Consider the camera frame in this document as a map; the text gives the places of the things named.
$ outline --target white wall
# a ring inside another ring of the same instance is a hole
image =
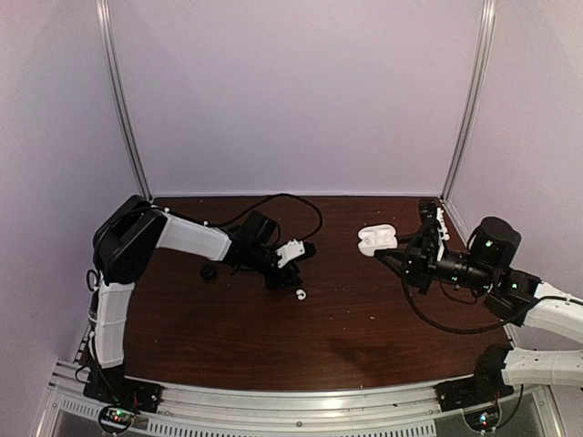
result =
[[[136,191],[94,2],[0,3],[0,435],[29,435],[87,326],[91,237]]]
[[[453,203],[467,229],[497,215],[521,232],[515,267],[583,298],[583,3],[497,2],[496,32]],[[572,348],[521,329],[528,348]],[[583,393],[556,389],[568,434]]]
[[[441,192],[481,1],[111,3],[155,194]]]

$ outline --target cable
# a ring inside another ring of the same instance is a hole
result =
[[[471,302],[468,302],[467,300],[459,299],[459,298],[457,298],[457,297],[452,296],[451,294],[449,294],[445,290],[443,282],[439,282],[439,287],[441,287],[441,291],[444,293],[444,295],[448,299],[452,300],[453,302],[463,303],[464,305],[476,305],[476,303],[477,303],[477,295],[473,292],[473,290],[472,290],[472,298],[474,298],[474,300],[471,301]]]
[[[83,371],[84,369],[86,369],[88,367],[87,364],[83,364],[81,367],[79,367],[76,371],[75,371],[75,379],[77,380],[77,382],[81,382],[82,384],[87,384],[87,381],[81,381],[79,379],[79,373],[81,371]]]
[[[514,419],[514,416],[516,416],[516,414],[518,412],[518,408],[520,407],[520,402],[522,401],[522,397],[523,397],[524,392],[525,392],[525,386],[524,386],[524,384],[520,384],[520,394],[518,395],[517,405],[514,407],[514,410],[510,413],[510,415],[508,416],[506,421],[504,423],[502,423],[501,425],[496,426],[496,431],[498,431],[500,428],[507,426],[510,423],[510,421],[512,421],[512,419]]]
[[[429,228],[430,226],[433,226],[436,221],[437,220],[435,220],[435,219],[426,220],[425,223],[421,226],[421,228],[417,231],[417,233],[411,238],[411,241],[409,241],[409,244],[407,245],[407,248],[404,251],[404,255],[403,255],[403,265],[404,266],[407,265],[407,261],[409,260],[409,256],[411,254],[411,249],[413,248],[414,244],[417,242],[417,240],[419,240],[421,238],[424,231],[427,228]],[[409,284],[407,284],[407,270],[406,269],[401,269],[401,285],[403,287],[404,298],[407,300],[407,302],[409,303],[409,306],[411,307],[411,309],[413,310],[413,312],[415,313],[415,315],[419,319],[421,319],[422,321],[424,321],[428,325],[433,326],[434,328],[437,328],[438,330],[442,330],[444,332],[449,332],[451,334],[460,334],[460,335],[481,334],[484,332],[489,332],[491,330],[497,330],[498,328],[501,328],[501,327],[507,325],[508,323],[511,323],[515,320],[521,319],[524,315],[527,314],[527,312],[532,310],[542,300],[567,301],[567,298],[561,298],[559,296],[543,296],[539,300],[537,300],[529,305],[526,305],[521,310],[517,311],[516,313],[514,313],[512,316],[510,316],[507,319],[504,319],[504,320],[501,320],[497,323],[494,323],[491,325],[486,325],[486,326],[483,326],[480,328],[461,330],[458,328],[452,328],[449,326],[442,325],[441,323],[438,323],[432,319],[429,319],[427,316],[425,316],[423,314],[423,312],[421,310],[419,310],[419,308],[415,304],[413,296],[411,295],[411,292],[409,290]],[[583,301],[577,301],[577,300],[573,300],[573,299],[570,299],[568,301],[576,303],[577,305],[583,306]]]
[[[387,258],[384,254],[377,255],[380,250],[375,251],[374,257],[381,261],[386,267],[391,269],[398,278],[401,277],[401,267],[399,267],[395,261],[392,259]]]
[[[89,269],[85,274],[85,283],[87,284],[87,288],[92,293],[95,293],[99,289],[99,283],[101,282],[101,273],[99,270]]]
[[[498,424],[502,420],[502,405],[500,405],[500,391],[496,393],[495,404],[496,407],[498,407],[498,422],[496,422],[496,426],[498,426]]]
[[[305,198],[301,198],[299,196],[295,196],[295,195],[289,194],[289,193],[279,193],[279,194],[273,194],[271,196],[268,196],[265,199],[260,200],[259,202],[254,203],[253,205],[245,208],[242,212],[237,214],[235,217],[233,217],[227,221],[223,221],[222,223],[213,223],[212,225],[209,224],[209,226],[212,226],[213,228],[224,228],[226,226],[229,226],[230,224],[234,223],[238,219],[245,217],[247,214],[252,212],[254,209],[260,207],[261,205],[265,205],[266,203],[271,202],[272,200],[274,200],[276,198],[291,198],[293,200],[301,202],[304,205],[307,205],[308,207],[313,209],[313,211],[318,215],[318,225],[316,226],[316,228],[314,228],[314,230],[309,232],[307,235],[305,235],[297,240],[308,239],[309,237],[313,237],[314,235],[316,235],[320,231],[320,229],[322,228],[323,223],[324,223],[324,217],[323,217],[320,209],[318,207],[316,207],[313,203],[311,203],[309,200],[306,200]]]

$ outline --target white plastic object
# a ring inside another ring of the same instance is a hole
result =
[[[212,261],[221,261],[230,247],[229,236],[220,229],[201,226],[166,214],[168,222],[160,234],[157,248],[193,253]]]
[[[299,258],[301,255],[306,253],[306,249],[304,248],[302,241],[292,239],[277,249],[275,253],[281,257],[281,259],[277,262],[277,267],[281,269],[288,262]]]
[[[95,327],[97,361],[103,369],[124,362],[124,330],[128,304],[135,284],[101,283]]]
[[[437,209],[437,221],[439,221],[439,250],[437,251],[437,261],[441,261],[441,258],[444,256],[445,252],[445,244],[444,241],[449,241],[449,232],[447,230],[447,226],[445,225],[444,219],[444,209],[438,208]]]
[[[391,225],[376,225],[362,228],[358,231],[358,250],[367,257],[373,257],[375,250],[395,249],[399,242],[395,236],[396,230]]]

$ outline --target small black object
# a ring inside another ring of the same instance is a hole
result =
[[[215,280],[219,276],[219,269],[214,264],[203,264],[200,268],[200,277],[204,280]]]

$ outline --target wooden table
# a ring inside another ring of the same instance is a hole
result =
[[[224,221],[258,198],[158,198],[157,204],[208,221]],[[125,351],[128,376],[205,387],[249,390],[334,390],[381,387],[469,374],[502,329],[460,336],[419,319],[400,281],[361,255],[358,230],[391,223],[400,234],[420,222],[418,198],[319,197],[324,226],[312,238],[318,254],[300,264],[308,297],[268,291],[256,273],[205,283],[207,262],[160,249],[132,296]],[[278,198],[261,211],[280,221],[282,241],[316,223],[303,204]],[[461,241],[449,224],[452,249]],[[468,298],[468,291],[452,291]],[[480,304],[447,300],[434,285],[415,294],[419,307],[444,324],[469,328],[496,321]]]

